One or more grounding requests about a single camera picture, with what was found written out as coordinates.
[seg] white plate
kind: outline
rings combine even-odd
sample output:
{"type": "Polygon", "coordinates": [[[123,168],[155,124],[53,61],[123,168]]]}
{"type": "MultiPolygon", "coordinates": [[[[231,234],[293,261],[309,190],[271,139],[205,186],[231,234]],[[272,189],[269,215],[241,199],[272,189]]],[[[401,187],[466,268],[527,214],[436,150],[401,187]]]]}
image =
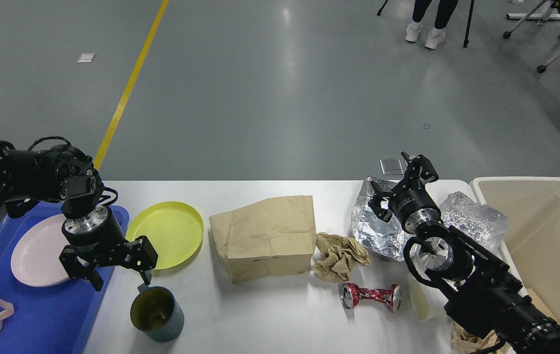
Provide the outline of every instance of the white plate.
{"type": "Polygon", "coordinates": [[[66,221],[62,214],[42,220],[26,231],[15,245],[11,271],[17,280],[31,287],[50,287],[68,280],[59,255],[68,240],[61,233],[66,221]]]}

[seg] gray floor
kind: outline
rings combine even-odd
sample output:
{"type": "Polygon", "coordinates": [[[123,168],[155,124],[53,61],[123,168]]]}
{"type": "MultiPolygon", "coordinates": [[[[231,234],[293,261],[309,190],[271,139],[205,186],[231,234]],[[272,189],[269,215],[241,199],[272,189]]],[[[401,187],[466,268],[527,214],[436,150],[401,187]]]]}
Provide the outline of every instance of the gray floor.
{"type": "MultiPolygon", "coordinates": [[[[0,1],[0,139],[94,155],[160,3],[0,1]]],[[[404,42],[412,1],[381,4],[172,0],[101,175],[362,179],[401,150],[443,178],[560,174],[560,59],[535,71],[560,23],[504,40],[505,13],[534,2],[479,1],[463,49],[462,1],[431,51],[404,42]]]]}

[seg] black pants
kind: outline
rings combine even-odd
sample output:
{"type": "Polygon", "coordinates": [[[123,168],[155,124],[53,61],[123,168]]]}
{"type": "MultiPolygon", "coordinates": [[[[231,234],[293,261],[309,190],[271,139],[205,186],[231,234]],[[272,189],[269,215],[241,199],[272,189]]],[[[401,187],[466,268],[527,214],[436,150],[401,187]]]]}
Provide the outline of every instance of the black pants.
{"type": "MultiPolygon", "coordinates": [[[[445,29],[450,20],[450,16],[457,7],[459,0],[440,0],[439,7],[437,7],[437,17],[435,18],[435,28],[438,30],[445,29]]],[[[431,0],[415,0],[415,7],[413,8],[413,21],[420,22],[424,18],[424,13],[428,9],[431,0]]]]}

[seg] person's leg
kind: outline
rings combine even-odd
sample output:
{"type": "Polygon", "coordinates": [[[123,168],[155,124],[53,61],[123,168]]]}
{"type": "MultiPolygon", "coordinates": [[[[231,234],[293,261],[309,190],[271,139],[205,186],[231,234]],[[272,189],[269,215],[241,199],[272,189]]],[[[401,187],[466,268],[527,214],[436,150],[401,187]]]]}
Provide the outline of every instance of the person's leg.
{"type": "Polygon", "coordinates": [[[406,27],[406,38],[405,40],[410,43],[417,42],[417,37],[419,36],[419,30],[422,29],[422,18],[428,9],[428,5],[431,4],[431,0],[415,0],[415,7],[413,7],[413,20],[406,27]]]}
{"type": "Polygon", "coordinates": [[[437,7],[437,17],[435,17],[435,29],[443,30],[450,21],[450,16],[455,11],[459,0],[440,0],[437,7]]]}
{"type": "Polygon", "coordinates": [[[431,0],[415,0],[415,7],[413,7],[413,22],[419,23],[422,21],[424,14],[426,13],[426,9],[428,9],[428,5],[430,4],[431,0]]]}
{"type": "Polygon", "coordinates": [[[435,28],[431,29],[426,39],[424,47],[428,49],[435,49],[438,45],[446,40],[446,33],[443,29],[448,25],[450,16],[457,7],[458,0],[440,0],[439,7],[437,7],[437,16],[435,17],[435,28]]]}

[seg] black robotic arm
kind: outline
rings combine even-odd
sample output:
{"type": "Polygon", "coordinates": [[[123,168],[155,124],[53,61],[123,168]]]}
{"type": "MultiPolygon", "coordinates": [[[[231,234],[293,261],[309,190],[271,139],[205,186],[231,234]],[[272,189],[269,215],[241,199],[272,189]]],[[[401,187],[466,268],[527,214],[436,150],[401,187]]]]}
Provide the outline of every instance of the black robotic arm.
{"type": "Polygon", "coordinates": [[[530,296],[518,294],[523,285],[509,273],[509,265],[456,227],[443,224],[442,212],[425,188],[439,179],[430,161],[423,155],[402,155],[408,164],[403,179],[390,191],[372,182],[375,193],[369,206],[385,222],[396,215],[404,231],[415,235],[404,247],[404,260],[414,278],[448,298],[446,313],[466,331],[480,338],[496,332],[501,342],[478,354],[506,342],[518,354],[560,353],[560,325],[540,312],[530,296]],[[415,267],[411,256],[415,245],[419,246],[415,259],[426,268],[428,279],[415,267]]]}
{"type": "Polygon", "coordinates": [[[87,280],[97,291],[103,286],[97,267],[134,269],[148,285],[157,264],[158,254],[147,236],[125,240],[109,208],[117,198],[118,193],[103,184],[92,158],[65,138],[42,138],[28,150],[16,150],[11,143],[0,141],[0,207],[6,204],[9,217],[16,218],[40,201],[62,202],[61,211],[67,219],[61,231],[69,245],[59,260],[70,278],[87,280]],[[33,150],[50,139],[65,144],[33,150]],[[115,197],[104,195],[105,191],[115,197]]]}

